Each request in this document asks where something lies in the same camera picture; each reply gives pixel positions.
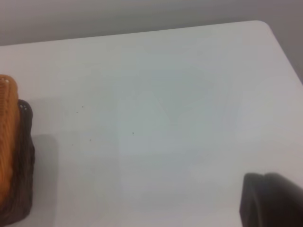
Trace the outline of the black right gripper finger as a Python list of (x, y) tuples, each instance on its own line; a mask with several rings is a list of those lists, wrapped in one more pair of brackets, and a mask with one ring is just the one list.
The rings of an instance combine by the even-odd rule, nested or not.
[(276, 173), (247, 173), (240, 218), (243, 227), (301, 227), (303, 189)]

